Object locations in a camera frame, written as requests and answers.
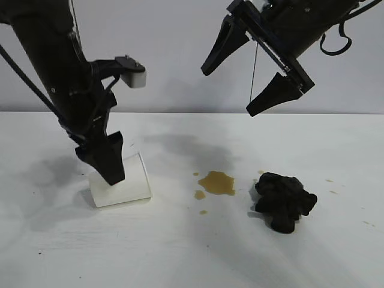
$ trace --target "gray wall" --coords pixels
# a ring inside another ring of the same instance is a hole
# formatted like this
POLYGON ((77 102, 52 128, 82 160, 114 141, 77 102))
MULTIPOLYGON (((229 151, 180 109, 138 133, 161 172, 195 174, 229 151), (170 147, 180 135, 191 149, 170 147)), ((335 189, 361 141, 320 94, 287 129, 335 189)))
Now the gray wall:
MULTIPOLYGON (((200 70, 227 14, 230 0, 77 0, 83 49, 89 60, 129 54, 148 70, 146 88, 119 82, 115 110, 125 112, 245 112, 249 102, 255 43, 238 50, 210 77, 200 70)), ((338 57, 318 43, 300 57, 316 86, 299 101, 269 112, 384 113, 384 4, 349 21, 352 48, 338 57)), ((43 88, 12 30, 0 26, 0 42, 43 88)), ((344 45, 337 29, 326 48, 344 45)), ((254 97, 277 66, 259 49, 254 97)), ((46 110, 0 59, 0 110, 46 110)))

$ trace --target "wire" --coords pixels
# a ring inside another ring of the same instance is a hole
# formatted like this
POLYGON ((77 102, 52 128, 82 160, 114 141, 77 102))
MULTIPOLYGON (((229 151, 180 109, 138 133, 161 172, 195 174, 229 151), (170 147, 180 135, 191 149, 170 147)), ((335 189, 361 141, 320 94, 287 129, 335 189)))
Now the wire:
POLYGON ((36 87, 36 85, 28 78, 28 76, 21 70, 21 68, 13 61, 11 56, 0 45, 0 55, 9 64, 9 66, 16 72, 16 74, 24 81, 24 83, 37 95, 38 98, 51 110, 61 123, 65 123, 64 117, 56 109, 56 107, 49 101, 49 99, 36 87))
POLYGON ((104 94, 100 97, 100 99, 98 100, 95 108, 91 112, 91 115, 88 118, 87 125, 84 128, 82 128, 81 131, 77 131, 76 132, 77 134, 85 134, 90 129, 90 127, 92 126, 92 123, 94 121, 94 118, 96 116, 97 111, 99 110, 99 108, 101 107, 102 103, 104 102, 104 100, 108 96, 108 94, 109 94, 110 90, 112 89, 112 87, 119 81, 119 79, 120 79, 120 75, 115 76, 115 79, 112 82, 109 83, 107 88, 104 90, 104 94))
POLYGON ((254 81, 254 72, 256 70, 256 61, 257 61, 257 50, 259 49, 259 42, 256 42, 256 51, 254 54, 254 64, 253 64, 253 74, 252 74, 252 84, 251 84, 251 95, 250 95, 250 103, 252 102, 252 91, 253 91, 253 81, 254 81))
POLYGON ((75 23, 75 26, 76 26, 77 40, 79 41, 80 49, 82 49, 82 41, 81 41, 81 39, 80 39, 79 26, 78 26, 78 24, 77 24, 77 17, 76 17, 76 11, 75 11, 75 9, 74 9, 73 0, 71 0, 71 4, 72 4, 72 10, 73 10, 74 23, 75 23))

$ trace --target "black strap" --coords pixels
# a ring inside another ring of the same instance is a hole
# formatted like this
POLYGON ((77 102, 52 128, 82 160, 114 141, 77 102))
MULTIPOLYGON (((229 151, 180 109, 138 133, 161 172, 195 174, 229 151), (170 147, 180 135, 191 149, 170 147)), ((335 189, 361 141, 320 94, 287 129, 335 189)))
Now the black strap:
POLYGON ((340 49, 340 50, 338 50, 338 51, 334 51, 334 52, 327 51, 327 50, 325 50, 325 49, 323 48, 323 44, 324 44, 324 41, 325 41, 325 38, 326 38, 326 35, 323 34, 322 39, 320 40, 320 49, 321 49, 321 51, 322 51, 324 54, 326 54, 326 55, 328 55, 328 56, 337 56, 337 55, 343 54, 345 51, 347 51, 347 50, 351 47, 351 45, 352 45, 352 39, 349 38, 349 37, 346 35, 346 32, 345 32, 345 30, 344 30, 344 24, 345 24, 345 21, 343 21, 343 22, 341 22, 341 23, 339 24, 339 26, 338 26, 338 33, 339 33, 339 35, 340 35, 341 37, 348 39, 348 43, 347 43, 342 49, 340 49))

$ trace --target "spilled liquid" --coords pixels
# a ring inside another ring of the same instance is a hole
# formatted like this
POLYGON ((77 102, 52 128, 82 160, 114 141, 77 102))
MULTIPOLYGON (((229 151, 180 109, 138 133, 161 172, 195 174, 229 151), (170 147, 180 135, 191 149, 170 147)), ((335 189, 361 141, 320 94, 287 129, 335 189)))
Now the spilled liquid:
POLYGON ((215 195, 235 195, 233 184, 235 179, 226 175, 224 172, 210 171, 207 177, 199 180, 199 184, 211 194, 215 195))
POLYGON ((205 193, 204 191, 202 190, 196 190, 195 194, 194 194, 194 197, 197 199, 197 200, 202 200, 205 198, 205 193))

